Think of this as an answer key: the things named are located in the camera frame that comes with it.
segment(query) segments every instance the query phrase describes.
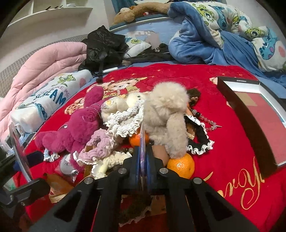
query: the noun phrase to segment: teal curtain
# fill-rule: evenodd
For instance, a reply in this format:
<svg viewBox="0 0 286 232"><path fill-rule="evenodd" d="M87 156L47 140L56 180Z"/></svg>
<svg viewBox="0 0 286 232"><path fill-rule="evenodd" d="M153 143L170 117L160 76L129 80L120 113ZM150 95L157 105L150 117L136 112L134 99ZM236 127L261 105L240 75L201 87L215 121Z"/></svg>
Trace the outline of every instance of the teal curtain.
<svg viewBox="0 0 286 232"><path fill-rule="evenodd" d="M112 0L112 4L117 14L123 7L136 6L133 0Z"/></svg>

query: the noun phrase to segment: pink puffer jacket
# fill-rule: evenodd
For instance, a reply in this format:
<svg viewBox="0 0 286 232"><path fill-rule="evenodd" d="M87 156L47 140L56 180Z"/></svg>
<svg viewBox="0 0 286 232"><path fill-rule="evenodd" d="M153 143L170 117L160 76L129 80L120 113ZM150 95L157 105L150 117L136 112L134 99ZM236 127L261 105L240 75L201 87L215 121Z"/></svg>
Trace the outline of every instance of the pink puffer jacket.
<svg viewBox="0 0 286 232"><path fill-rule="evenodd" d="M0 101L0 139L9 134L10 113L28 96L61 73L70 73L86 59L86 44L60 42L36 51L14 77L11 89Z"/></svg>

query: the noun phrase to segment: red blanket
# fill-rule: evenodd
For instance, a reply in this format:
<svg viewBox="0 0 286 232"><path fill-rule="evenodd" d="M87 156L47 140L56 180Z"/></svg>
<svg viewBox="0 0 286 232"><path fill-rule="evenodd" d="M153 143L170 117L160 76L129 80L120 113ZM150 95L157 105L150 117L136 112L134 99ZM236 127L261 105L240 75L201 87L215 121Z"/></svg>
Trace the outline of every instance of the red blanket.
<svg viewBox="0 0 286 232"><path fill-rule="evenodd" d="M118 70L104 78L106 96L127 95L131 91L151 91L153 86L162 81L174 81L186 88L198 88L201 98L196 109L208 119L215 121L222 128L208 133L215 141L213 150L201 156L194 155L195 173L193 177L205 179L226 200L252 221L262 232L267 232L275 224L286 207L286 169L268 179L261 178L253 149L234 111L227 106L225 98L218 91L210 78L229 76L256 79L248 71L237 66L211 65L168 65L154 64L147 67L135 67ZM71 98L40 129L57 130L70 117L87 89ZM32 141L26 152L35 151ZM44 172L53 173L59 160L42 163L31 168L34 178L42 177ZM25 183L22 175L16 179L20 185ZM52 205L49 201L38 200L27 208L32 220L40 218ZM165 231L166 226L155 223L155 219L166 224L166 216L158 215L139 222L142 231ZM121 231L134 231L137 225L122 227Z"/></svg>

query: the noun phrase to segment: open box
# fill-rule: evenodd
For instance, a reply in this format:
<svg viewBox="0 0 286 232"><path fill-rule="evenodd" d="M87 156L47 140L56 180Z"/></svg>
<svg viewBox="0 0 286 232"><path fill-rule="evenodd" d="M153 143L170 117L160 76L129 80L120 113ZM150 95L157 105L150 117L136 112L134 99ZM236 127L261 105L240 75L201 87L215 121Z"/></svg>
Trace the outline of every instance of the open box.
<svg viewBox="0 0 286 232"><path fill-rule="evenodd" d="M269 177L286 166L286 105L282 100L260 81L218 77L217 88L239 118L261 176Z"/></svg>

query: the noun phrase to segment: pink spot on blanket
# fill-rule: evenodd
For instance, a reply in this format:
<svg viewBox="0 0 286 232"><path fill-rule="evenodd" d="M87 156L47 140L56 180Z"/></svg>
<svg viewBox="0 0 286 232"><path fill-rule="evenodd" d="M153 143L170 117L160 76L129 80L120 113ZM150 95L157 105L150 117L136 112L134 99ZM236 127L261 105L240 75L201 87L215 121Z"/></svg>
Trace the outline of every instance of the pink spot on blanket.
<svg viewBox="0 0 286 232"><path fill-rule="evenodd" d="M80 79L80 87L83 87L86 84L86 80L84 78Z"/></svg>
<svg viewBox="0 0 286 232"><path fill-rule="evenodd" d="M278 47L278 51L282 57L286 56L286 52L285 52L284 48L282 48L281 46Z"/></svg>

